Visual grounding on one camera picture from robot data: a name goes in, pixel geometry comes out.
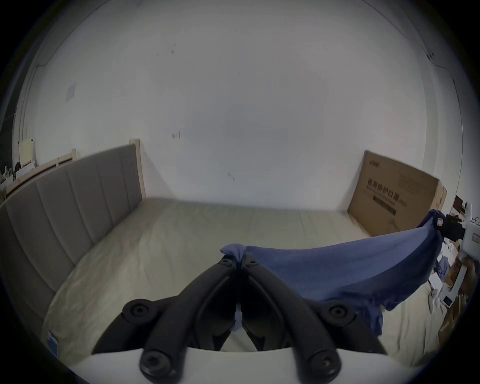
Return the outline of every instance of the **gray headboard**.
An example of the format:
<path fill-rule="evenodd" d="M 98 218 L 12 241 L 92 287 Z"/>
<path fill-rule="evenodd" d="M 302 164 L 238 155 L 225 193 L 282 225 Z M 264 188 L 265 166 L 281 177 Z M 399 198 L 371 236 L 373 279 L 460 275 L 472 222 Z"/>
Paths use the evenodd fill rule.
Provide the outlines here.
<path fill-rule="evenodd" d="M 0 206 L 1 277 L 37 336 L 72 269 L 142 200 L 137 169 L 134 144 L 114 148 L 39 176 Z"/>

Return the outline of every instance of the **clutter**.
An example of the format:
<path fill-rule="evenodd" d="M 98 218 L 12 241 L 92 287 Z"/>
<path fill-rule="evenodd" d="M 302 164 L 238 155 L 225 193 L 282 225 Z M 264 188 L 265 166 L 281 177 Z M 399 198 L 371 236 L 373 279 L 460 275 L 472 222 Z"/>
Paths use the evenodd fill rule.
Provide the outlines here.
<path fill-rule="evenodd" d="M 444 322 L 438 331 L 438 341 L 442 347 L 445 344 L 445 341 L 448 339 L 453 329 L 455 328 L 458 319 L 465 311 L 467 307 L 467 297 L 466 295 L 458 295 L 453 303 L 453 305 L 448 309 L 445 316 Z"/>
<path fill-rule="evenodd" d="M 18 179 L 20 178 L 21 176 L 23 176 L 25 173 L 27 173 L 28 171 L 31 171 L 33 168 L 36 167 L 36 163 L 35 161 L 31 161 L 30 163 L 28 163 L 26 166 L 20 168 L 18 171 L 15 172 L 15 178 Z"/>
<path fill-rule="evenodd" d="M 437 260 L 435 262 L 433 270 L 437 273 L 438 277 L 443 283 L 448 275 L 448 271 L 450 270 L 450 265 L 448 265 L 448 259 L 443 256 L 440 261 Z"/>
<path fill-rule="evenodd" d="M 441 210 L 446 189 L 435 177 L 366 151 L 348 212 L 372 236 L 413 229 L 431 209 Z"/>

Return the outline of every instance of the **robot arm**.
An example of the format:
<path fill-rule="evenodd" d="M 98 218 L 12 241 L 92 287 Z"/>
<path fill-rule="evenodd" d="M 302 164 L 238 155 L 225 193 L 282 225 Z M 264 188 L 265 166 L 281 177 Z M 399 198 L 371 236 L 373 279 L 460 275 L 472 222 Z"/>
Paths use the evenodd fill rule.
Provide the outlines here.
<path fill-rule="evenodd" d="M 95 363 L 109 355 L 123 369 L 127 362 L 121 359 L 135 358 L 136 376 L 152 383 L 183 382 L 185 367 L 203 359 L 211 366 L 209 374 L 217 371 L 217 362 L 223 367 L 231 365 L 227 362 L 231 358 L 238 364 L 246 362 L 251 353 L 213 352 L 220 351 L 229 336 L 238 304 L 243 328 L 257 350 L 263 351 L 253 353 L 255 365 L 262 362 L 272 368 L 284 360 L 302 383 L 332 381 L 345 369 L 344 360 L 351 351 L 367 359 L 388 359 L 377 337 L 349 304 L 305 300 L 247 254 L 241 263 L 225 256 L 178 296 L 127 303 L 89 360 Z M 275 360 L 267 359 L 265 353 Z"/>

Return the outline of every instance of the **cardboard box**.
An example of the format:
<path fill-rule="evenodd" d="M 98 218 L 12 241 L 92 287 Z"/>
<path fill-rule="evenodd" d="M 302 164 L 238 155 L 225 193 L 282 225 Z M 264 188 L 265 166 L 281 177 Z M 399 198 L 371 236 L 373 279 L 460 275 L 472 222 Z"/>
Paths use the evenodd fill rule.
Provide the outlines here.
<path fill-rule="evenodd" d="M 417 227 L 446 194 L 435 177 L 366 151 L 348 213 L 372 236 L 385 235 Z"/>

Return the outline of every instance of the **blue cloth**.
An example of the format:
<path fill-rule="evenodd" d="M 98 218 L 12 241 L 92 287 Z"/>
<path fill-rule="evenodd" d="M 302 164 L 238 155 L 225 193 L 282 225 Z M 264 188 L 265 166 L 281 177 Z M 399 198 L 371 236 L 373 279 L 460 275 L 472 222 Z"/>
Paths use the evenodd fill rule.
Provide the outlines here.
<path fill-rule="evenodd" d="M 431 210 L 415 229 L 306 250 L 230 244 L 221 252 L 242 259 L 246 252 L 276 273 L 302 297 L 344 300 L 376 334 L 382 334 L 383 305 L 391 311 L 428 280 L 443 237 L 433 227 L 444 215 Z"/>
<path fill-rule="evenodd" d="M 450 271 L 448 259 L 445 256 L 442 256 L 440 261 L 435 261 L 435 267 L 433 267 L 433 270 L 437 273 L 438 277 L 443 283 L 448 275 L 448 271 Z"/>

